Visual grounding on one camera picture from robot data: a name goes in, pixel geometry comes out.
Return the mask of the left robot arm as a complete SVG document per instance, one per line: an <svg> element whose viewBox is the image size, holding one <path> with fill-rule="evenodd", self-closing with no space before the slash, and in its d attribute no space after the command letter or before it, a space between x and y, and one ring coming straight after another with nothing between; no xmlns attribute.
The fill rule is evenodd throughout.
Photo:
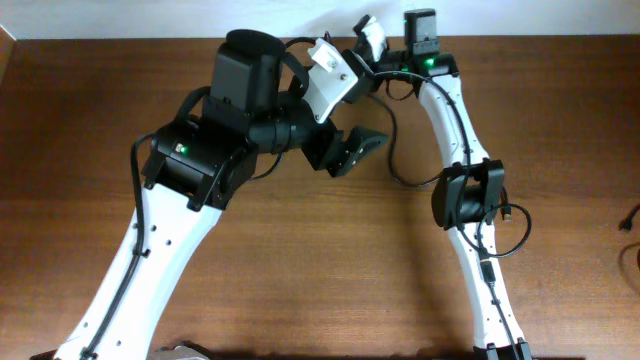
<svg viewBox="0 0 640 360"><path fill-rule="evenodd" d="M212 82L191 91L174 119L144 136L145 162L131 163L135 210L92 303L52 359L144 359L159 319L195 250L234 193L257 178L262 154L300 150L333 177L383 145L386 136L337 129L331 113L374 83L387 50L378 30L351 49L309 41L310 65L287 42L239 29L218 48Z"/></svg>

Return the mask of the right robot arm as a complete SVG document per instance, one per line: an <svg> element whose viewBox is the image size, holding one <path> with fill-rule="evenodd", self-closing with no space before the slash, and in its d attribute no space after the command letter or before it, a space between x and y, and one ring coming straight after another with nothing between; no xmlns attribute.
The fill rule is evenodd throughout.
<svg viewBox="0 0 640 360"><path fill-rule="evenodd" d="M431 199L435 222L448 235L460 263L473 322L478 359L530 359L533 354L512 311L499 261L514 249L496 248L495 218L508 217L505 169L478 140L453 56L440 49L433 9L404 14L402 52L378 61L377 75L411 84L436 135L443 169Z"/></svg>

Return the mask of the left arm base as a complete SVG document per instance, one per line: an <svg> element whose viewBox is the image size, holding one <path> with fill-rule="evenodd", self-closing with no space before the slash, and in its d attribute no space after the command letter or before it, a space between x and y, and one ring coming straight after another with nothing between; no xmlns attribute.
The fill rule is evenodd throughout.
<svg viewBox="0 0 640 360"><path fill-rule="evenodd" d="M184 342L173 347L163 347L147 355L147 360L209 360L205 349L197 344Z"/></svg>

